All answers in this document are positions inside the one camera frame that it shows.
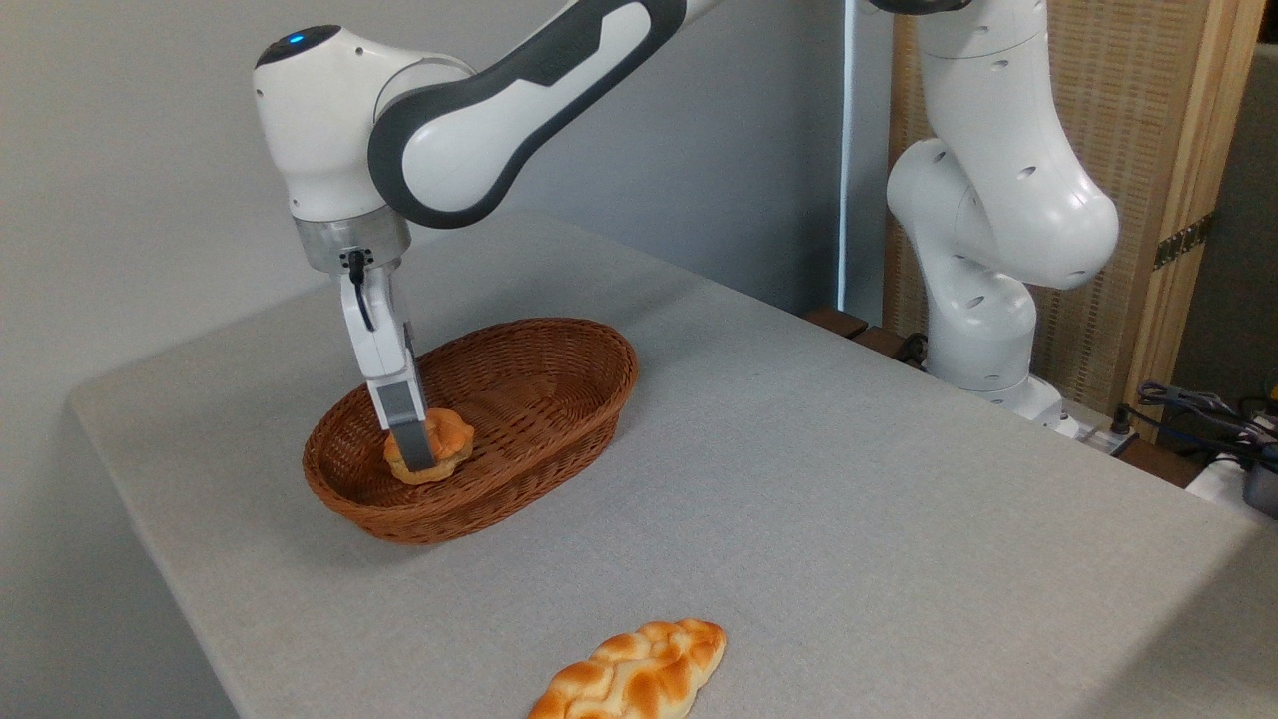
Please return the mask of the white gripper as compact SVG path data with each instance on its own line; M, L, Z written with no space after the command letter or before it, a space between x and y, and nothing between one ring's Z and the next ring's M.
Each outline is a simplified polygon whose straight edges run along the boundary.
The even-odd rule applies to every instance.
M391 261L366 269L360 286L341 275L337 286L357 367L371 381L380 423L395 438L406 470L419 473L435 467L435 451L427 435L428 405L412 351L412 324L394 282L400 266L401 261Z

